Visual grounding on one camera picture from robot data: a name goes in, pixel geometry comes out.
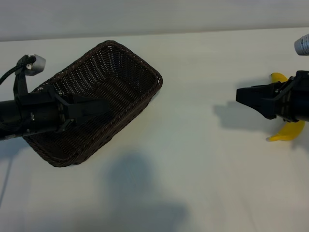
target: table surface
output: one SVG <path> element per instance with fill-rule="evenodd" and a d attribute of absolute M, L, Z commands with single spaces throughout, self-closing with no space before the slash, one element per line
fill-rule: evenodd
<path fill-rule="evenodd" d="M 149 106 L 86 162 L 55 168 L 27 143 L 0 143 L 0 231 L 307 232 L 309 129 L 269 143 L 282 120 L 235 102 L 236 89 L 309 69 L 294 41 L 267 29 L 1 42 L 0 75 L 46 58 L 33 90 L 85 52 L 116 40 L 163 76 Z M 13 99 L 14 77 L 0 86 Z"/>

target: wicker basket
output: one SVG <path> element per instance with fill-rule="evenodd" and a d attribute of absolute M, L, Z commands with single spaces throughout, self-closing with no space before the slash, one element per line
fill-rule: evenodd
<path fill-rule="evenodd" d="M 55 167 L 80 164 L 139 115 L 162 84 L 161 75 L 123 45 L 100 43 L 40 86 L 54 85 L 64 94 L 107 99 L 112 114 L 96 116 L 62 133 L 24 139 Z"/>

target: banana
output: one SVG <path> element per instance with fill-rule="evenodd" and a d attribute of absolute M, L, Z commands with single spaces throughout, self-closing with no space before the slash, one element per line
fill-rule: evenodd
<path fill-rule="evenodd" d="M 282 75 L 281 73 L 273 73 L 271 75 L 271 80 L 273 83 L 275 82 L 286 82 L 287 78 Z M 305 126 L 305 121 L 298 121 L 298 122 L 287 122 L 281 130 L 274 136 L 271 136 L 267 138 L 267 141 L 273 142 L 273 141 L 290 141 L 295 138 L 297 138 L 300 133 L 303 131 L 303 128 Z"/>

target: cable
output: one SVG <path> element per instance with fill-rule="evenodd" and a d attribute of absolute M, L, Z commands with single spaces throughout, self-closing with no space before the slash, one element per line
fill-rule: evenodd
<path fill-rule="evenodd" d="M 25 67 L 27 64 L 34 63 L 35 57 L 28 57 L 24 61 L 22 61 L 20 64 L 17 64 L 14 68 L 7 71 L 1 78 L 0 78 L 0 85 L 5 81 L 6 78 L 8 78 L 11 74 L 16 72 L 17 70 Z"/>

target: robotic arm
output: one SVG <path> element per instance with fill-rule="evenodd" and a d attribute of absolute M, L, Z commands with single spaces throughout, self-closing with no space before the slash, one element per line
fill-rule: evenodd
<path fill-rule="evenodd" d="M 295 50 L 301 56 L 309 55 L 309 34 L 295 42 Z M 288 122 L 309 121 L 309 72 L 298 71 L 286 82 L 240 88 L 236 101 L 267 119 L 279 116 Z"/>
<path fill-rule="evenodd" d="M 14 100 L 0 102 L 0 140 L 47 131 L 62 132 L 110 111 L 107 100 L 64 95 L 54 86 L 45 85 L 28 93 L 26 75 L 42 72 L 45 63 L 38 55 L 25 55 L 0 78 L 1 85 L 11 74 L 16 75 Z"/>

